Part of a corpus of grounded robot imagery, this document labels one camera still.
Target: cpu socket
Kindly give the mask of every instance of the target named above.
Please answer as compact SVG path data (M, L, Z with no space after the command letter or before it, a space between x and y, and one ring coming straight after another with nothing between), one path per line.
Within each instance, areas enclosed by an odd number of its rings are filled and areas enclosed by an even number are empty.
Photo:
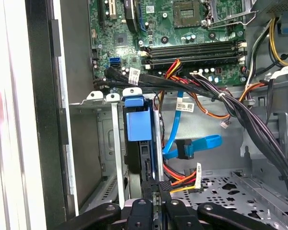
M175 28L201 25L200 3L198 0L173 3Z

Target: cable tie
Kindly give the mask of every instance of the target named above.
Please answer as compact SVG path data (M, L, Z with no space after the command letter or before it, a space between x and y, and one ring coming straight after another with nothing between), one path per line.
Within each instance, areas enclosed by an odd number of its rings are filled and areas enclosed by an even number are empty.
M222 96L225 96L225 93L221 92L218 96L218 98L221 98Z

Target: sata port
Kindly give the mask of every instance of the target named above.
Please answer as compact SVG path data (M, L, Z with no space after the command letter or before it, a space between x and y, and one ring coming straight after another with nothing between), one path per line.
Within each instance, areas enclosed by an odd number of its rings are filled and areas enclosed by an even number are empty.
M110 63L110 66L115 68L115 69L119 69L120 68L120 63Z
M109 62L110 63L117 63L117 62L120 62L120 57L110 57L109 58Z

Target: gray metal panel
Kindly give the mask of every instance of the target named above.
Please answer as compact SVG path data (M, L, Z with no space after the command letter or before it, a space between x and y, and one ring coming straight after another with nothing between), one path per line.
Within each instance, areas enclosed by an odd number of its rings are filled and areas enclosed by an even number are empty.
M95 111L73 111L71 127L78 204L81 207L101 180Z
M247 217L256 212L258 217L255 220L279 226L280 230L288 229L288 216L285 213L288 212L288 203L280 194L252 178L230 175L225 171L212 173L213 176L204 177L202 193L183 191L173 193L172 198L185 199L194 209L201 203L214 202ZM231 184L232 189L226 188L226 184Z
M93 90L87 0L61 1L69 103L81 102Z

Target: chipset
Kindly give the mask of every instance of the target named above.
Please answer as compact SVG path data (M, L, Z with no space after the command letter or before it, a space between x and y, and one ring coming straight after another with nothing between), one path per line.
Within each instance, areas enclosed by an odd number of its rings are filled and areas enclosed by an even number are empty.
M173 3L175 28L201 25L200 3L198 0Z
M114 46L115 48L127 47L128 46L127 34L126 33L114 34Z

